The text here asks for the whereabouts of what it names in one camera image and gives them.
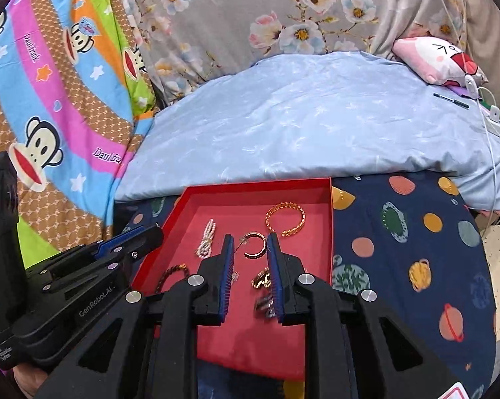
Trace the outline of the person's right hand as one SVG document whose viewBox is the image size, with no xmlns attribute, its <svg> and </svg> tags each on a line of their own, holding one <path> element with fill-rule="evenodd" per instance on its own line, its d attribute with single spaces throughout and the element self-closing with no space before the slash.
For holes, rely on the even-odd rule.
<svg viewBox="0 0 500 399">
<path fill-rule="evenodd" d="M 15 366 L 13 376 L 17 386 L 26 398 L 33 398 L 40 386 L 48 378 L 45 371 L 26 363 Z"/>
</svg>

